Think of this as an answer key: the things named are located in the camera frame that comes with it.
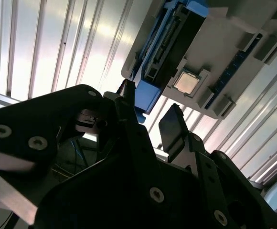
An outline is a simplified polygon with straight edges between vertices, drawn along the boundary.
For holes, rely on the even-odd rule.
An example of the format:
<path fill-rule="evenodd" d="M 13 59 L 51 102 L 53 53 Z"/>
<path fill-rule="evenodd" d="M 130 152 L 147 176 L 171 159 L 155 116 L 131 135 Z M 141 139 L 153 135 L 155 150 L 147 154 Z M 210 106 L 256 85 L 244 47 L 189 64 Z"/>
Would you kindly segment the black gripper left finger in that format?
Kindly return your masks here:
<path fill-rule="evenodd" d="M 61 184 L 49 177 L 59 147 L 86 133 L 97 135 L 93 165 L 121 156 L 142 186 L 158 183 L 158 160 L 137 121 L 134 95 L 129 80 L 104 96 L 80 84 L 0 108 L 0 202 L 34 226 L 41 201 Z"/>

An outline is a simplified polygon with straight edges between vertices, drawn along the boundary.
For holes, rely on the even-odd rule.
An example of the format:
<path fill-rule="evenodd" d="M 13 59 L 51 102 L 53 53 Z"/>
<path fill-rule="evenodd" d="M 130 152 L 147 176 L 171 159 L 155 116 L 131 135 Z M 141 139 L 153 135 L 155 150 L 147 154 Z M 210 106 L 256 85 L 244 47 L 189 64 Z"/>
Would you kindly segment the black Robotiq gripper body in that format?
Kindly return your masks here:
<path fill-rule="evenodd" d="M 197 178 L 158 161 L 163 185 L 144 187 L 131 163 L 105 159 L 53 188 L 41 201 L 37 229 L 227 229 L 223 204 L 203 198 Z"/>

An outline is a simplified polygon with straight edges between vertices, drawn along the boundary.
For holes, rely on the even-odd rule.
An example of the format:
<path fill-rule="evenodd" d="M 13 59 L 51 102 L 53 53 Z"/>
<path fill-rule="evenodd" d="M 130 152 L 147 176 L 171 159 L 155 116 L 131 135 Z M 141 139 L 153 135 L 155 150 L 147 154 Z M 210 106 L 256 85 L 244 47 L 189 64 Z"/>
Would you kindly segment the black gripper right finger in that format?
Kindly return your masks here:
<path fill-rule="evenodd" d="M 221 151 L 208 153 L 173 104 L 159 122 L 175 229 L 277 229 L 277 214 Z"/>

